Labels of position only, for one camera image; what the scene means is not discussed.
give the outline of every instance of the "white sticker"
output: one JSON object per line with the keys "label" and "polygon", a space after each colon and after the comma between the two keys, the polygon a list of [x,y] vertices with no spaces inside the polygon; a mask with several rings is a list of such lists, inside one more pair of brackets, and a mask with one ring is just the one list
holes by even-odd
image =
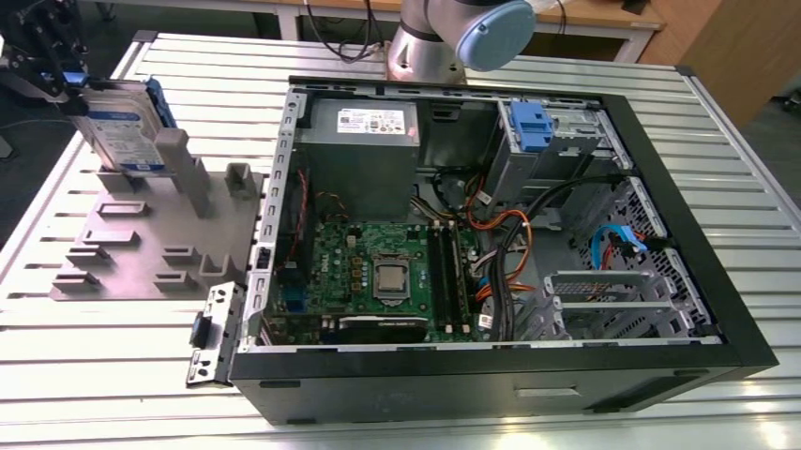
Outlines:
{"label": "white sticker", "polygon": [[139,114],[92,111],[88,118],[121,170],[153,173],[165,169],[155,143],[141,133]]}
{"label": "white sticker", "polygon": [[406,134],[403,111],[340,110],[336,114],[336,132],[359,134]]}
{"label": "white sticker", "polygon": [[491,315],[489,315],[489,314],[478,315],[478,327],[479,328],[491,328]]}
{"label": "white sticker", "polygon": [[487,192],[485,192],[483,190],[479,190],[475,193],[475,198],[478,199],[478,201],[483,204],[490,204],[491,202],[491,197],[490,194]]}

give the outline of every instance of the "ram slot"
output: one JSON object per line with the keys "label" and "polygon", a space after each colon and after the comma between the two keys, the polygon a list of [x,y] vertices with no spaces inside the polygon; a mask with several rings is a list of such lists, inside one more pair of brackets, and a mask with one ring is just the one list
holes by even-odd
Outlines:
{"label": "ram slot", "polygon": [[428,280],[434,306],[434,322],[436,329],[444,329],[451,323],[451,313],[446,300],[446,286],[442,271],[442,248],[439,246],[439,230],[428,228]]}
{"label": "ram slot", "polygon": [[464,311],[467,311],[467,272],[464,268],[464,262],[462,260],[462,237],[459,235],[459,228],[454,225],[451,227],[452,233],[452,255],[455,259],[455,278],[458,281],[458,313],[452,319],[462,324],[462,331],[470,331],[470,325],[464,320]]}
{"label": "ram slot", "polygon": [[443,253],[443,272],[446,279],[446,294],[447,294],[447,306],[446,308],[450,311],[450,321],[448,325],[452,324],[454,321],[462,322],[462,311],[459,310],[459,280],[456,276],[458,264],[455,261],[456,253],[455,248],[452,247],[452,232],[450,229],[444,228],[439,233],[439,237],[442,239],[442,253]]}

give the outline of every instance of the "aluminum workbench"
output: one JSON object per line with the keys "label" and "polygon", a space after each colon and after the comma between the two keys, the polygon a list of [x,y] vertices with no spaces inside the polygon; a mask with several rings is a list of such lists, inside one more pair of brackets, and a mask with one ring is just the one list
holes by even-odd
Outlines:
{"label": "aluminum workbench", "polygon": [[[346,65],[315,43],[152,36],[131,44],[113,76],[157,76],[189,150],[211,171],[244,161],[268,172],[290,75],[383,77],[378,57]],[[476,85],[630,99],[781,365],[637,413],[272,427],[235,389],[184,388],[201,299],[48,298],[101,189],[100,161],[75,136],[0,253],[0,443],[226,450],[801,446],[801,215],[698,81],[671,67],[530,57],[468,75]]]}

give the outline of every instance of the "blue plastic clip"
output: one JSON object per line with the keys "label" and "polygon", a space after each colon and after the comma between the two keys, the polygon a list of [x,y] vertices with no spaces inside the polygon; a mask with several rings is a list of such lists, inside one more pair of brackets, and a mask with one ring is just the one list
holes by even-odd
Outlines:
{"label": "blue plastic clip", "polygon": [[161,89],[161,83],[152,77],[145,81],[148,87],[149,99],[152,100],[152,107],[155,108],[159,118],[161,119],[161,125],[167,128],[177,128],[175,118],[172,117],[171,106],[164,98],[164,90]]}
{"label": "blue plastic clip", "polygon": [[539,153],[551,145],[553,120],[538,102],[514,101],[510,104],[510,119],[519,133],[521,150]]}
{"label": "blue plastic clip", "polygon": [[64,72],[64,81],[69,86],[84,87],[88,80],[89,75],[84,72]]}

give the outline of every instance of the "blue drive bay latch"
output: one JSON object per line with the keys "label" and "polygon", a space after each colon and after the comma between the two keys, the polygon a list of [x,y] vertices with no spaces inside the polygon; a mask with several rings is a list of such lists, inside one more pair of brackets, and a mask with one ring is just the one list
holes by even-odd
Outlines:
{"label": "blue drive bay latch", "polygon": [[510,104],[511,126],[519,134],[521,151],[539,153],[549,148],[553,139],[553,120],[539,102],[513,101]]}

